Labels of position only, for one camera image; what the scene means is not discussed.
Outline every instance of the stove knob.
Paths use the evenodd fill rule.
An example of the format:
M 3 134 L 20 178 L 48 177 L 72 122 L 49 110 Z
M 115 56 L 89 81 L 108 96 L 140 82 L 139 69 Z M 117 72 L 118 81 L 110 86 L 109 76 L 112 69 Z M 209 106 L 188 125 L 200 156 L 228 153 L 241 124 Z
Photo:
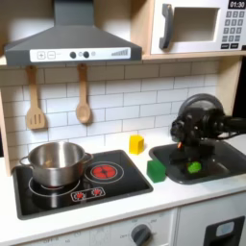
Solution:
M 93 193 L 95 196 L 100 195 L 101 192 L 102 192 L 101 189 L 94 189 L 94 190 L 92 191 L 92 193 Z
M 84 194 L 83 193 L 78 193 L 77 194 L 77 198 L 82 199 L 83 197 L 84 197 Z
M 144 245 L 150 239 L 151 235 L 151 231 L 146 225 L 135 227 L 131 233 L 131 237 L 137 246 Z

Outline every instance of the wooden spatula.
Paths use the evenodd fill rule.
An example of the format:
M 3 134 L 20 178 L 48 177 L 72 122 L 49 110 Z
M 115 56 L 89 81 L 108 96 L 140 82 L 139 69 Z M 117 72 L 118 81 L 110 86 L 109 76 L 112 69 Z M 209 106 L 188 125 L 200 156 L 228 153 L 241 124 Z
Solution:
M 29 79 L 29 90 L 31 96 L 31 107 L 27 112 L 27 127 L 29 129 L 41 129 L 45 127 L 45 116 L 38 106 L 36 76 L 37 69 L 27 66 L 26 72 Z

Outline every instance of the microwave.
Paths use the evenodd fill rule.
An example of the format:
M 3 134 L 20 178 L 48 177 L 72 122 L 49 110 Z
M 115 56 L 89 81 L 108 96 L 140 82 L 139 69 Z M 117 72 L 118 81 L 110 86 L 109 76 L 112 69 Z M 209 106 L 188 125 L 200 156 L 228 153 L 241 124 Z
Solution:
M 246 0 L 155 0 L 151 54 L 246 49 Z

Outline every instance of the oven knob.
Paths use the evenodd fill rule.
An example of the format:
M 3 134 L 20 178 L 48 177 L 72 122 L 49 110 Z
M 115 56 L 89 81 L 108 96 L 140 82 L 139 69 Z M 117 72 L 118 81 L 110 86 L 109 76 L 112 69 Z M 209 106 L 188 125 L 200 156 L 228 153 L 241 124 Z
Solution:
M 151 231 L 146 225 L 135 227 L 131 233 L 131 237 L 137 246 L 144 245 L 150 239 L 151 235 Z

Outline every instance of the white subway tile backsplash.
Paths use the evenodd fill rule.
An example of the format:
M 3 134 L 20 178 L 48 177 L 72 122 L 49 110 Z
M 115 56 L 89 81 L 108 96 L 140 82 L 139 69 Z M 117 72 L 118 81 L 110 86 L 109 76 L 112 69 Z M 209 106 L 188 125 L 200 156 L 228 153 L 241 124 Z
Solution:
M 47 112 L 75 111 L 79 104 L 79 97 L 48 99 Z
M 92 109 L 119 107 L 123 106 L 123 94 L 89 96 L 88 102 Z
M 106 109 L 106 120 L 131 119 L 139 117 L 139 106 Z
M 174 88 L 192 88 L 204 86 L 205 76 L 176 77 Z
M 172 103 L 172 111 L 171 111 L 171 113 L 178 113 L 183 102 L 184 101 L 173 102 Z
M 77 67 L 46 68 L 45 83 L 69 83 L 78 82 L 79 75 Z
M 105 94 L 105 82 L 95 81 L 87 83 L 87 94 L 88 95 L 103 95 Z M 67 84 L 67 97 L 80 96 L 80 84 L 69 83 Z
M 76 126 L 66 126 L 66 127 L 56 127 L 49 129 L 49 140 L 55 141 L 66 138 L 86 136 L 86 126 L 76 125 Z
M 19 132 L 27 130 L 25 116 L 5 118 L 6 132 Z
M 38 104 L 41 107 L 42 111 L 46 113 L 46 101 L 39 100 Z M 3 107 L 5 117 L 24 116 L 27 114 L 27 111 L 30 108 L 30 101 L 4 103 Z
M 216 86 L 200 87 L 200 88 L 190 88 L 188 90 L 188 97 L 195 94 L 206 93 L 215 96 L 216 95 Z
M 37 70 L 37 83 L 44 83 L 43 69 Z M 0 70 L 0 86 L 22 86 L 28 84 L 25 69 Z
M 59 142 L 67 142 L 67 141 L 68 141 L 68 139 L 60 139 L 59 140 Z M 49 142 L 40 142 L 40 143 L 28 144 L 28 152 L 30 153 L 32 150 L 34 150 L 38 146 L 49 143 Z
M 157 78 L 157 79 L 143 79 L 142 91 L 148 90 L 160 90 L 160 89 L 172 89 L 174 84 L 174 78 Z
M 158 60 L 143 60 L 143 64 L 163 64 L 176 62 L 177 59 L 158 59 Z
M 67 112 L 46 114 L 48 127 L 61 127 L 67 125 Z
M 161 115 L 156 117 L 155 127 L 169 127 L 177 118 L 177 114 Z
M 120 134 L 105 135 L 106 146 L 129 146 L 130 136 L 137 135 L 137 131 Z
M 142 61 L 107 61 L 107 65 L 137 65 L 142 64 Z
M 192 63 L 191 74 L 209 74 L 219 72 L 219 61 L 197 61 Z
M 173 90 L 161 90 L 158 91 L 158 103 L 175 102 L 185 100 L 187 98 L 188 90 L 173 89 Z
M 30 100 L 30 90 L 24 86 L 24 100 Z M 40 99 L 62 98 L 66 97 L 66 84 L 39 85 L 37 87 L 37 96 Z
M 8 86 L 1 88 L 3 102 L 23 101 L 22 86 Z
M 171 103 L 142 105 L 140 117 L 168 114 L 171 112 L 171 106 Z
M 48 141 L 47 130 L 24 131 L 7 134 L 9 146 Z
M 105 61 L 86 61 L 84 62 L 84 64 L 86 64 L 87 66 L 93 66 L 93 65 L 106 65 L 106 62 Z M 72 66 L 78 66 L 77 63 L 75 62 L 70 62 L 70 63 L 67 63 L 65 66 L 67 67 L 72 67 Z
M 217 86 L 219 76 L 217 74 L 207 74 L 205 76 L 205 86 Z
M 125 93 L 124 94 L 124 106 L 141 105 L 141 104 L 153 104 L 157 101 L 157 92 L 137 92 L 137 93 Z
M 87 100 L 91 122 L 81 124 L 77 64 L 42 65 L 37 94 L 48 129 L 29 131 L 28 78 L 24 67 L 0 69 L 9 152 L 12 163 L 50 141 L 81 146 L 129 145 L 140 134 L 147 144 L 165 140 L 183 101 L 196 93 L 215 94 L 217 59 L 88 62 Z
M 10 160 L 20 160 L 28 156 L 27 145 L 15 146 L 9 148 Z
M 69 139 L 69 142 L 81 145 L 83 148 L 87 146 L 104 146 L 104 135 L 71 138 Z
M 169 129 L 168 127 L 163 127 L 148 130 L 140 130 L 138 131 L 138 134 L 143 136 L 144 142 L 146 144 L 164 142 L 169 137 Z
M 87 126 L 87 135 L 105 135 L 121 132 L 122 121 L 108 121 L 101 123 L 94 123 Z
M 138 92 L 141 91 L 140 80 L 121 80 L 121 81 L 107 81 L 106 93 L 115 94 L 123 92 Z
M 123 120 L 123 132 L 154 128 L 154 122 L 155 117 L 125 119 Z
M 89 81 L 123 80 L 124 66 L 91 66 L 87 71 Z
M 157 64 L 126 65 L 125 79 L 155 78 L 159 76 Z
M 160 66 L 160 77 L 186 76 L 190 71 L 190 62 L 165 63 Z
M 105 109 L 92 110 L 91 111 L 91 122 L 105 121 Z M 76 112 L 70 111 L 68 113 L 68 125 L 79 125 L 81 122 L 78 120 Z

